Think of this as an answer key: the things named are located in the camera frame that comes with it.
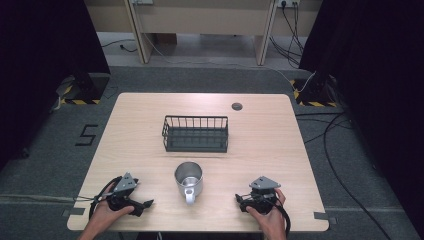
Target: gray carpet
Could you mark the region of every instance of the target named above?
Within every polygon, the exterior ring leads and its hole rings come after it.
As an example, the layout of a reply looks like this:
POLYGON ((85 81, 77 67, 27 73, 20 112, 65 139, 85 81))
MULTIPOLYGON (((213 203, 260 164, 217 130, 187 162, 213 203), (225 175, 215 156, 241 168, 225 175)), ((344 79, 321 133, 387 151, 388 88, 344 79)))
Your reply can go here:
MULTIPOLYGON (((290 84, 272 70, 111 67, 112 75, 98 105, 62 105, 54 111, 29 146, 30 156, 16 159, 0 172, 0 239, 75 239, 67 229, 65 210, 72 208, 101 139, 109 115, 122 92, 208 92, 287 94, 296 114, 337 113, 341 107, 304 107, 294 100, 290 84), (96 135, 91 146, 75 146, 96 135), (39 195, 38 199, 28 195, 39 195)), ((285 72, 289 79, 309 73, 285 72)), ((292 233, 289 239, 386 239, 377 225, 337 181, 326 158, 323 136, 335 115, 298 116, 299 127, 321 197, 330 217, 323 233, 292 233)), ((419 239, 386 180, 373 168, 348 116, 326 136, 337 175, 392 239, 419 239)), ((136 239, 137 233, 124 233, 136 239)), ((99 239, 119 239, 108 232, 99 239)))

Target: wooden table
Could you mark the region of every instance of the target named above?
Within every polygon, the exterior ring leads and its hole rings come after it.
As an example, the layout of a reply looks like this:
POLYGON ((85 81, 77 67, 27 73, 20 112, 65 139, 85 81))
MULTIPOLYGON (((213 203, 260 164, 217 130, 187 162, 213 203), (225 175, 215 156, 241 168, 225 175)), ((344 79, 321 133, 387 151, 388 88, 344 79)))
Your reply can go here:
MULTIPOLYGON (((80 196, 93 197, 111 179, 130 172, 139 185, 131 199, 154 199, 141 217, 124 216, 119 231, 258 232, 242 213, 235 194, 266 176, 282 185, 292 231, 325 231, 328 221, 289 98, 282 94, 123 93, 119 96, 91 163, 80 196), (238 102, 243 109, 235 111, 238 102), (227 153, 166 152, 165 115, 228 116, 227 153), (188 206, 174 179, 176 167, 195 161, 203 169, 203 192, 188 206)), ((83 215, 68 227, 84 229, 90 202, 77 202, 83 215)))

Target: finger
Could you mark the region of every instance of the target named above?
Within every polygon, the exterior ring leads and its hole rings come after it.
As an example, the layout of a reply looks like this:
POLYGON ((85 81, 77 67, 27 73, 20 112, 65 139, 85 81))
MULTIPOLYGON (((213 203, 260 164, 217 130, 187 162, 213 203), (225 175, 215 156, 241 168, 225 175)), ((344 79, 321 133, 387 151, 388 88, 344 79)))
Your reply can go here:
POLYGON ((275 188, 275 192, 278 195, 278 199, 280 200, 279 202, 277 201, 277 205, 280 204, 284 204, 284 202, 286 201, 286 196, 284 196, 283 192, 279 189, 279 188, 275 188))
POLYGON ((105 196, 105 194, 107 194, 107 193, 110 192, 110 189, 112 188, 113 184, 114 183, 111 183, 111 184, 109 184, 109 186, 107 186, 107 188, 105 189, 105 191, 102 193, 103 196, 102 196, 101 200, 105 200, 106 199, 107 196, 105 196))
POLYGON ((124 215, 131 213, 132 211, 134 211, 134 206, 126 206, 126 207, 120 209, 118 212, 119 212, 120 216, 124 216, 124 215))
POLYGON ((258 211, 256 211, 256 209, 254 209, 254 208, 252 208, 252 207, 247 206, 247 207, 246 207, 246 211, 247 211, 248 213, 250 213, 250 215, 252 215, 252 217, 253 217, 253 218, 255 218, 255 219, 256 219, 256 221, 258 221, 258 222, 259 222, 259 220, 260 220, 260 219, 261 219, 261 217, 262 217, 262 214, 260 214, 258 211))

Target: black curtain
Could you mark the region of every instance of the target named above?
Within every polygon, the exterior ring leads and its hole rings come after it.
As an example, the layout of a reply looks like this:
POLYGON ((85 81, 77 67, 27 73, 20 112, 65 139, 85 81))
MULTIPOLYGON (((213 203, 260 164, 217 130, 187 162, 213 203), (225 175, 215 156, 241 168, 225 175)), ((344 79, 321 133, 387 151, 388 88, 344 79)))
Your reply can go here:
POLYGON ((421 0, 324 0, 300 62, 302 69, 324 69, 337 78, 365 146, 421 238, 423 12, 421 0))
POLYGON ((110 73, 83 0, 0 7, 0 169, 31 141, 68 76, 110 73))

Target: black wire basket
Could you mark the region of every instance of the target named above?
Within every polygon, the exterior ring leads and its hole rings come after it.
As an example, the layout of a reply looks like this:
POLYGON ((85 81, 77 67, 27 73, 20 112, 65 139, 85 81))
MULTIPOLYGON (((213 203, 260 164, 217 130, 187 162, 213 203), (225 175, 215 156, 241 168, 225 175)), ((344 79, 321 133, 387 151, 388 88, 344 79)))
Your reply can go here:
POLYGON ((162 136, 167 152, 227 152, 228 117, 166 115, 162 136))

